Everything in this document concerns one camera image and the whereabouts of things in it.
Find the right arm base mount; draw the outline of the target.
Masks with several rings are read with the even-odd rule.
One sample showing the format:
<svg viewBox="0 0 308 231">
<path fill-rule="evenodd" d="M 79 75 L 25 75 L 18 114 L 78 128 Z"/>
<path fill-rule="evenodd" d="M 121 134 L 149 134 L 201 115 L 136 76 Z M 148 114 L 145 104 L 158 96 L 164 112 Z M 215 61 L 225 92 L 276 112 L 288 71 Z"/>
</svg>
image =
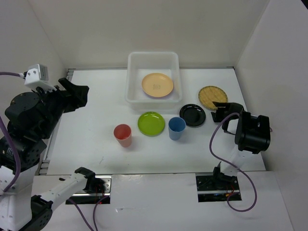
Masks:
<svg viewBox="0 0 308 231">
<path fill-rule="evenodd" d="M 212 175 L 196 175 L 196 187 L 199 203 L 226 202 L 228 196 L 230 201 L 241 201 L 240 187 L 237 178 L 233 183 L 217 182 Z"/>
</svg>

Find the orange plastic plate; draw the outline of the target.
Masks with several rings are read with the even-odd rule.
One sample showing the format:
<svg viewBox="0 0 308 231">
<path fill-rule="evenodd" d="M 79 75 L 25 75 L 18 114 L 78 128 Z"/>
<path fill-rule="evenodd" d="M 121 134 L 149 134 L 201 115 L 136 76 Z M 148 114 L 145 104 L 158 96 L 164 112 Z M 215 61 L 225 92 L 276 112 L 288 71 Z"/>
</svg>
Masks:
<svg viewBox="0 0 308 231">
<path fill-rule="evenodd" d="M 172 79 L 162 73 L 150 73 L 141 81 L 142 90 L 155 97 L 163 97 L 173 91 L 174 84 Z"/>
</svg>

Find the black plastic plate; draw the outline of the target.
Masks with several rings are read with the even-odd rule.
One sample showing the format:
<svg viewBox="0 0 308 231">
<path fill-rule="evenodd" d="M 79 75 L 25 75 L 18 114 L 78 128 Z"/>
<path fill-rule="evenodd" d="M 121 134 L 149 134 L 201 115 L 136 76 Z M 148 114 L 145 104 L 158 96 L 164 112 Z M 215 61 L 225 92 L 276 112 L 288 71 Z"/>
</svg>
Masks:
<svg viewBox="0 0 308 231">
<path fill-rule="evenodd" d="M 200 127 L 205 123 L 205 111 L 196 104 L 186 104 L 179 112 L 179 116 L 185 121 L 189 127 Z"/>
</svg>

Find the round woven bamboo coaster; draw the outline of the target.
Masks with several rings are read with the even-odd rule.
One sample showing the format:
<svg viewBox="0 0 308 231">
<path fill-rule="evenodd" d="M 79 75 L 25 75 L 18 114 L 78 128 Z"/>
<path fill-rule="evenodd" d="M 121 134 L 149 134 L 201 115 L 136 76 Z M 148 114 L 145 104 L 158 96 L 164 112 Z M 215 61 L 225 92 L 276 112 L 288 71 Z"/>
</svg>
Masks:
<svg viewBox="0 0 308 231">
<path fill-rule="evenodd" d="M 227 103 L 228 96 L 224 90 L 217 86 L 205 86 L 198 92 L 198 99 L 202 106 L 209 110 L 217 110 L 213 102 Z"/>
</svg>

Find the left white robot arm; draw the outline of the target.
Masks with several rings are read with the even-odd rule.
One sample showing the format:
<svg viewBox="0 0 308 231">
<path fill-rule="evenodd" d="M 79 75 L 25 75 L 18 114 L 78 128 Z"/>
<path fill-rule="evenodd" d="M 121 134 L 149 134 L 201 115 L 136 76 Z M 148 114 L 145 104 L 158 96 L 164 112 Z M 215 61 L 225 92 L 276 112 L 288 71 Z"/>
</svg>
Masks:
<svg viewBox="0 0 308 231">
<path fill-rule="evenodd" d="M 95 173 L 80 167 L 58 186 L 40 195 L 32 194 L 35 172 L 48 139 L 64 113 L 84 107 L 88 86 L 78 86 L 66 78 L 63 90 L 35 87 L 14 97 L 1 125 L 0 141 L 0 228 L 3 231 L 39 231 L 55 209 L 73 194 L 95 189 Z"/>
</svg>

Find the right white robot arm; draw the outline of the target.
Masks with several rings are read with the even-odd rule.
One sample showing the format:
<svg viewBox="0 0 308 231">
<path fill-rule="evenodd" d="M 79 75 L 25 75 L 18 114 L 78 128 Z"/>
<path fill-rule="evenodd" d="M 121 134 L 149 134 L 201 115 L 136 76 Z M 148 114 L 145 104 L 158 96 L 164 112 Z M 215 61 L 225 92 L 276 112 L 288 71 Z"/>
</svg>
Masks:
<svg viewBox="0 0 308 231">
<path fill-rule="evenodd" d="M 271 128 L 269 117 L 252 115 L 239 103 L 213 104 L 217 110 L 211 114 L 218 126 L 210 139 L 210 144 L 219 128 L 235 136 L 235 145 L 228 160 L 214 155 L 220 163 L 214 167 L 211 184 L 216 189 L 222 189 L 227 183 L 235 183 L 237 173 L 247 159 L 269 148 Z"/>
</svg>

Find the purple plastic plate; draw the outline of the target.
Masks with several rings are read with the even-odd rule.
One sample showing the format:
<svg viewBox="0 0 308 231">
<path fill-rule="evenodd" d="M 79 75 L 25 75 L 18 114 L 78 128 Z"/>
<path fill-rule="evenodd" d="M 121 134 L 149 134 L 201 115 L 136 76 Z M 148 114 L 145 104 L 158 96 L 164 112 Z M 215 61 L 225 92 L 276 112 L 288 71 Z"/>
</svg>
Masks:
<svg viewBox="0 0 308 231">
<path fill-rule="evenodd" d="M 149 94 L 147 94 L 147 93 L 143 93 L 143 94 L 144 94 L 144 96 L 146 96 L 147 98 L 154 99 L 154 100 L 166 100 L 166 99 L 169 99 L 169 98 L 172 97 L 171 94 L 168 94 L 168 95 L 163 96 L 163 97 L 155 97 L 155 96 L 151 96 L 151 95 L 149 95 Z"/>
</svg>

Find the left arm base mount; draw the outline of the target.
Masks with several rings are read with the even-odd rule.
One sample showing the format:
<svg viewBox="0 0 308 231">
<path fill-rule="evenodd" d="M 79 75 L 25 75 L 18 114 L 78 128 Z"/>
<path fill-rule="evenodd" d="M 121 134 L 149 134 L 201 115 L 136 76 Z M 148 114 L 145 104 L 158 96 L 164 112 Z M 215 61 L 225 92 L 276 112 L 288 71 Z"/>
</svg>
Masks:
<svg viewBox="0 0 308 231">
<path fill-rule="evenodd" d="M 103 198 L 99 204 L 110 204 L 111 195 L 111 175 L 98 175 L 98 185 L 90 191 L 81 190 L 73 194 L 70 199 L 77 205 L 95 205 L 100 199 Z"/>
</svg>

